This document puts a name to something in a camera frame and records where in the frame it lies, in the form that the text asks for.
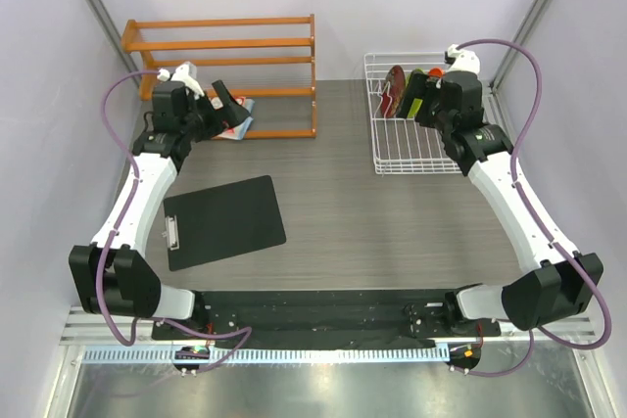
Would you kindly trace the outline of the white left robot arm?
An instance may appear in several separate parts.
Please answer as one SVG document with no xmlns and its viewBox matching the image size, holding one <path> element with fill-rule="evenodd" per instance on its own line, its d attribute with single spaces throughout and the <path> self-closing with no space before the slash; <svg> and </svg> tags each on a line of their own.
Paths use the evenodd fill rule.
<svg viewBox="0 0 627 418">
<path fill-rule="evenodd" d="M 219 136 L 245 114 L 221 81 L 214 84 L 219 108 L 193 78 L 177 75 L 152 93 L 153 128 L 132 146 L 121 144 L 129 172 L 112 211 L 86 246 L 77 245 L 69 266 L 84 311 L 103 317 L 114 338 L 125 337 L 114 317 L 143 319 L 174 326 L 186 338 L 201 337 L 209 315 L 199 294 L 165 285 L 145 259 L 147 238 L 166 192 L 193 144 Z"/>
</svg>

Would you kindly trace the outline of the red floral plate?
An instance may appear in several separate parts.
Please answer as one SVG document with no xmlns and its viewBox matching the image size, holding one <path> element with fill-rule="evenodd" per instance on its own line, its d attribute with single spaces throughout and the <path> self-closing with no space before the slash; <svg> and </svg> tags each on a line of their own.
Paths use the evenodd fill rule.
<svg viewBox="0 0 627 418">
<path fill-rule="evenodd" d="M 401 66 L 392 66 L 386 74 L 381 93 L 380 111 L 384 118 L 396 116 L 406 88 L 406 76 Z"/>
</svg>

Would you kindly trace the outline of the lime green plate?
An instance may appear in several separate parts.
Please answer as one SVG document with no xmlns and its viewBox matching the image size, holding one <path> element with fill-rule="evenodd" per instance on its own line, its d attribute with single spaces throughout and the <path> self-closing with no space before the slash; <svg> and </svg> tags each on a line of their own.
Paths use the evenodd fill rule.
<svg viewBox="0 0 627 418">
<path fill-rule="evenodd" d="M 426 80 L 427 75 L 421 69 L 415 69 L 410 73 L 400 103 L 399 117 L 408 118 L 413 102 L 423 98 Z"/>
</svg>

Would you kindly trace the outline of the orange plate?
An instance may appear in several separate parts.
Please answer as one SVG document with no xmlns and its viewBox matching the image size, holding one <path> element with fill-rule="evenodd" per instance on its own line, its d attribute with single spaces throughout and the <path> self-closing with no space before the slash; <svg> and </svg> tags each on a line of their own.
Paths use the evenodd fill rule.
<svg viewBox="0 0 627 418">
<path fill-rule="evenodd" d="M 433 68 L 428 72 L 427 75 L 430 80 L 440 80 L 444 74 L 445 74 L 445 71 L 443 69 Z"/>
</svg>

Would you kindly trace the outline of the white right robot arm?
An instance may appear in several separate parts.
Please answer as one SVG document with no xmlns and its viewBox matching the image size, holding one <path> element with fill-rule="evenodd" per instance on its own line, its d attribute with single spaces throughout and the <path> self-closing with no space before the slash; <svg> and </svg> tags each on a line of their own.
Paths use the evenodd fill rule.
<svg viewBox="0 0 627 418">
<path fill-rule="evenodd" d="M 584 312 L 598 293 L 603 263 L 583 254 L 558 228 L 522 172 L 503 129 L 485 121 L 482 84 L 469 70 L 413 74 L 406 90 L 415 117 L 435 129 L 447 156 L 479 190 L 514 249 L 520 277 L 503 286 L 458 289 L 442 311 L 448 331 L 467 333 L 479 318 L 508 320 L 523 331 Z"/>
</svg>

